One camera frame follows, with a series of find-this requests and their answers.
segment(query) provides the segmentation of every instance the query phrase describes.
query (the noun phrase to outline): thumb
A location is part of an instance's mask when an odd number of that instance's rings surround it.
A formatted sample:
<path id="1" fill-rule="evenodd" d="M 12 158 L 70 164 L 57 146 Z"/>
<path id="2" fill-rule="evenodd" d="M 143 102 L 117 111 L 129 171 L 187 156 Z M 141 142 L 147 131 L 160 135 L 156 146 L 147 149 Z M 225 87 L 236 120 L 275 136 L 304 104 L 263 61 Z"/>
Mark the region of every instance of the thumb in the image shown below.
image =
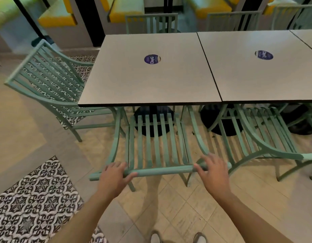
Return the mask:
<path id="1" fill-rule="evenodd" d="M 196 169 L 196 171 L 198 172 L 198 174 L 201 177 L 202 181 L 204 181 L 204 179 L 206 178 L 206 173 L 204 172 L 204 170 L 197 163 L 195 163 L 193 166 Z"/>
<path id="2" fill-rule="evenodd" d="M 133 172 L 133 173 L 130 173 L 129 175 L 126 176 L 126 178 L 124 179 L 125 183 L 128 184 L 131 182 L 131 180 L 136 177 L 138 175 L 137 172 Z"/>

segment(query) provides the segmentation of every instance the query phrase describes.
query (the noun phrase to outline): yellow cushion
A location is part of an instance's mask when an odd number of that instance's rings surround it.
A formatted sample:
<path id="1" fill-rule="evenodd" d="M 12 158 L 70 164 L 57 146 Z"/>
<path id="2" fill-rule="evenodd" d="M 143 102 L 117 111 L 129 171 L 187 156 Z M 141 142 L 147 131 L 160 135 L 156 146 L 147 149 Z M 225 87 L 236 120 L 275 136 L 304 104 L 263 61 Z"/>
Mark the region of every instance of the yellow cushion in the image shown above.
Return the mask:
<path id="1" fill-rule="evenodd" d="M 104 11 L 109 11 L 111 6 L 112 6 L 112 2 L 113 0 L 100 0 L 102 3 L 102 6 L 104 8 Z"/>
<path id="2" fill-rule="evenodd" d="M 264 9 L 264 15 L 271 15 L 273 13 L 274 8 L 277 5 L 298 5 L 296 1 L 293 0 L 274 0 L 271 3 L 268 3 L 266 8 Z"/>
<path id="3" fill-rule="evenodd" d="M 42 27 L 75 26 L 74 16 L 67 12 L 63 0 L 57 0 L 38 19 Z"/>
<path id="4" fill-rule="evenodd" d="M 63 0 L 63 1 L 64 1 L 64 5 L 65 5 L 65 8 L 66 8 L 66 11 L 69 14 L 73 14 L 73 9 L 72 9 L 72 6 L 70 5 L 70 1 L 69 0 Z"/>
<path id="5" fill-rule="evenodd" d="M 205 19 L 210 12 L 231 12 L 224 0 L 187 0 L 198 19 Z"/>
<path id="6" fill-rule="evenodd" d="M 38 0 L 20 0 L 24 7 L 28 8 Z M 13 0 L 0 0 L 0 27 L 6 22 L 20 15 L 21 12 Z"/>
<path id="7" fill-rule="evenodd" d="M 125 22 L 126 15 L 143 15 L 144 13 L 144 0 L 115 0 L 109 18 L 112 23 L 120 23 Z"/>

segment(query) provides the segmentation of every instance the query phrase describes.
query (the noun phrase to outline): person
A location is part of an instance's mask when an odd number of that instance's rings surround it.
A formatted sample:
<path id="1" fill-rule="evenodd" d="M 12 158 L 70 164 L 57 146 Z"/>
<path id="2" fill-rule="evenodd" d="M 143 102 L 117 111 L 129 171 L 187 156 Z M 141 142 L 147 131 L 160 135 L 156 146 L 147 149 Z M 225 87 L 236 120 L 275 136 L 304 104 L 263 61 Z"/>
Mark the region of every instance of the person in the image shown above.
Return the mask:
<path id="1" fill-rule="evenodd" d="M 227 163 L 214 154 L 202 156 L 209 171 L 194 164 L 203 184 L 212 197 L 231 218 L 245 243 L 292 243 L 282 233 L 244 205 L 230 190 Z M 101 173 L 96 193 L 83 208 L 51 238 L 49 243 L 87 243 L 110 202 L 117 197 L 137 173 L 123 178 L 126 163 L 111 163 Z M 162 243 L 157 231 L 152 231 L 150 242 Z M 202 233 L 197 233 L 193 243 L 206 243 Z"/>

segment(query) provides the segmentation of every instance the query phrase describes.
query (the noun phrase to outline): round sticker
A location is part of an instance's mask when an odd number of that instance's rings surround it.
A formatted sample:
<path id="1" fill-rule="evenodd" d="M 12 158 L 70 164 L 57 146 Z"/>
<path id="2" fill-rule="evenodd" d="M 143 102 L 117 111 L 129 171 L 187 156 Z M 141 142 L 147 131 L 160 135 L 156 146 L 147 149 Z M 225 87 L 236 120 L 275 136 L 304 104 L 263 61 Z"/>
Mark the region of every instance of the round sticker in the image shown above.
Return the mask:
<path id="1" fill-rule="evenodd" d="M 267 52 L 265 50 L 258 50 L 255 52 L 255 55 L 257 58 L 260 58 L 262 60 L 271 60 L 273 59 L 273 55 L 270 52 Z"/>
<path id="2" fill-rule="evenodd" d="M 150 65 L 157 64 L 161 61 L 161 58 L 157 54 L 150 54 L 145 57 L 145 62 Z"/>

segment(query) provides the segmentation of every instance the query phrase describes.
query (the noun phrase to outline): logo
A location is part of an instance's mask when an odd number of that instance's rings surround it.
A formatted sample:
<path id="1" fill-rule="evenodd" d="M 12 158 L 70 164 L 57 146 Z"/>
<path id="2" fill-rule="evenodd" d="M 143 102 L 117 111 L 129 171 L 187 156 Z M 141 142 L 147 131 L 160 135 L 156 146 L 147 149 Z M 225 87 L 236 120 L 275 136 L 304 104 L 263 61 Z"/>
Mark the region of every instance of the logo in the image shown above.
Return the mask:
<path id="1" fill-rule="evenodd" d="M 150 54 L 145 57 L 145 62 L 150 65 L 157 64 L 161 61 L 161 58 L 157 54 Z"/>
<path id="2" fill-rule="evenodd" d="M 255 52 L 255 55 L 257 58 L 260 58 L 262 60 L 271 60 L 273 59 L 273 55 L 267 51 L 264 50 L 258 50 Z"/>

